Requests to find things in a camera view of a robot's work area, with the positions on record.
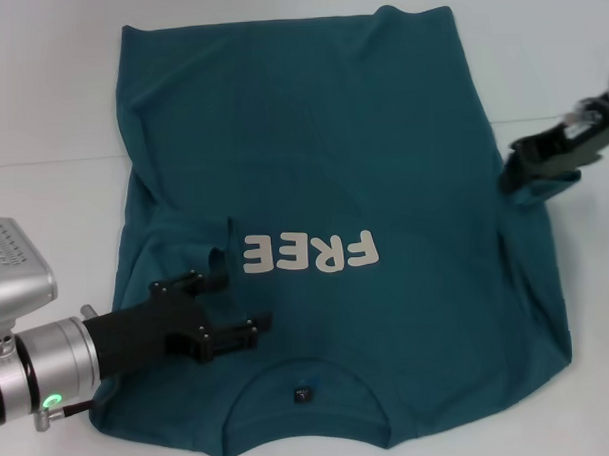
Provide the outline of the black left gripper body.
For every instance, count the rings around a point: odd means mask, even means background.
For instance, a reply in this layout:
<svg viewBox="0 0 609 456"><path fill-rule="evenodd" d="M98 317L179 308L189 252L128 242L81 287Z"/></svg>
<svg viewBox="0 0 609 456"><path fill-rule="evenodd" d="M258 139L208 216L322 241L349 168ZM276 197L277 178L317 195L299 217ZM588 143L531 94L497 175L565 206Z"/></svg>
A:
<svg viewBox="0 0 609 456"><path fill-rule="evenodd" d="M198 363L213 358L212 333L195 296L154 287L147 301L84 321L98 358L100 379L148 368L170 356Z"/></svg>

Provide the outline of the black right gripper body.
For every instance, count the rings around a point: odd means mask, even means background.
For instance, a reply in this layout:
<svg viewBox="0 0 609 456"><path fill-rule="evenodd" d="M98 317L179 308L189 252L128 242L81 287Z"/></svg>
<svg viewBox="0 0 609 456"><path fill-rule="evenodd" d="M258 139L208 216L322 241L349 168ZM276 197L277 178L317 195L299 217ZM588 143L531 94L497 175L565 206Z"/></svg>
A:
<svg viewBox="0 0 609 456"><path fill-rule="evenodd" d="M600 160L609 146L609 90L580 100L562 118L559 131L568 142L568 152L561 155L570 155L580 167Z"/></svg>

